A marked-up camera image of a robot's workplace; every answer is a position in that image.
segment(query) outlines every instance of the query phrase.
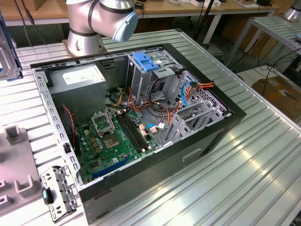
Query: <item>chip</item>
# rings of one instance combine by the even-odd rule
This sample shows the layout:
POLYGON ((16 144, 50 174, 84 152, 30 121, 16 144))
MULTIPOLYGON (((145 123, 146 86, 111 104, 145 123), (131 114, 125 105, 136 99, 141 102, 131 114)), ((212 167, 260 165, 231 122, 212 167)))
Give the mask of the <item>chip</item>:
POLYGON ((103 142, 104 142, 107 149, 111 149, 111 148, 116 147, 120 144, 119 140, 118 140, 118 137, 114 133, 103 137, 103 142))
POLYGON ((99 163, 98 163, 98 161, 95 161, 95 162, 91 163, 90 166, 91 166, 91 168, 96 168, 99 166, 99 163))

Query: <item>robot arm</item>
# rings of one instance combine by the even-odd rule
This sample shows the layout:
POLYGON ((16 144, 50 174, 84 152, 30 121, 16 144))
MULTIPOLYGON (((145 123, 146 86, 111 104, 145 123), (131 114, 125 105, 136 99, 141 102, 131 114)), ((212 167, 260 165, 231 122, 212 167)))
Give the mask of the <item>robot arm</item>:
POLYGON ((296 22, 300 18, 301 0, 295 0, 292 6, 282 15, 286 20, 296 22))
POLYGON ((127 41, 138 16, 132 0, 67 0, 70 25, 68 50, 75 56, 103 52, 101 35, 127 41))

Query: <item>cardboard box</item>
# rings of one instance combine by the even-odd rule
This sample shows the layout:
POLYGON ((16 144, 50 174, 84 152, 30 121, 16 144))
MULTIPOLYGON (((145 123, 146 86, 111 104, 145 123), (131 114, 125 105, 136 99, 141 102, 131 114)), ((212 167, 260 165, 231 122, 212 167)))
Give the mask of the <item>cardboard box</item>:
MULTIPOLYGON (((252 88, 262 93, 265 79, 260 79, 252 88)), ((301 93, 282 77, 268 78, 264 97, 292 121, 301 121, 301 93)))
MULTIPOLYGON (((19 8, 23 8, 21 0, 16 0, 19 8)), ((46 0, 24 0, 26 8, 30 11, 37 11, 37 9, 45 2, 46 0)), ((0 5, 16 7, 13 0, 0 0, 0 5)))

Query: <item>blue pcie slot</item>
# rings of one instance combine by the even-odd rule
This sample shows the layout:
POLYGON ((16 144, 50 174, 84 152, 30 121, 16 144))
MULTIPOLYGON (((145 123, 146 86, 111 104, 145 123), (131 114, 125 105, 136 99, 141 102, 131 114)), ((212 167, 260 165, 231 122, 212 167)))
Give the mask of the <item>blue pcie slot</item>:
POLYGON ((130 156, 126 157, 125 159, 121 160, 120 162, 117 162, 116 164, 109 166, 97 173, 92 174, 93 179, 97 178, 97 177, 101 177, 102 175, 105 175, 121 166, 124 166, 127 163, 127 160, 130 158, 130 156))

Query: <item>yellow wire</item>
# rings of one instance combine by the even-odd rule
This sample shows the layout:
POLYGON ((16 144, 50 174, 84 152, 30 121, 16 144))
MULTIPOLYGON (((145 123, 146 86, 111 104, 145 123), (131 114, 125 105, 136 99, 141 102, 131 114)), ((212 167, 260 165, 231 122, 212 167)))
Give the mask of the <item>yellow wire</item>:
POLYGON ((119 97, 119 101, 116 103, 116 104, 114 104, 113 106, 114 107, 117 107, 117 106, 119 106, 120 104, 121 104, 121 100, 122 100, 122 93, 120 94, 120 97, 119 97))

